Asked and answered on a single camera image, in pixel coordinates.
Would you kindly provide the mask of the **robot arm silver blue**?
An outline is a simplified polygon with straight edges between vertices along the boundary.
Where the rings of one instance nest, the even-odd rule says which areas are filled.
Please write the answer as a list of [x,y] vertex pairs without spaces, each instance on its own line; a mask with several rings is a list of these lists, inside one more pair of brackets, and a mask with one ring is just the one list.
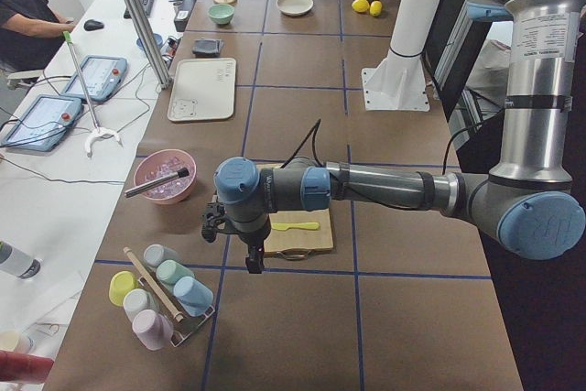
[[500,159],[485,174],[402,172],[321,164],[296,157],[258,168],[244,157],[215,171],[216,193],[202,217],[202,237],[235,234],[248,248],[247,269],[264,268],[274,212],[326,209],[333,200],[368,201],[403,211],[436,210],[533,260],[564,254],[585,229],[562,166],[581,10],[585,0],[467,0],[480,21],[513,24]]

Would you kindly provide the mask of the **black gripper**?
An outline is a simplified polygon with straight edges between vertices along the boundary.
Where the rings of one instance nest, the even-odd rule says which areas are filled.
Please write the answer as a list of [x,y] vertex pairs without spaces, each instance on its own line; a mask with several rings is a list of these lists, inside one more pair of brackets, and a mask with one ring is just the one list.
[[265,240],[269,235],[269,224],[264,224],[260,229],[253,232],[239,234],[239,238],[248,248],[245,264],[250,274],[262,274],[264,271]]

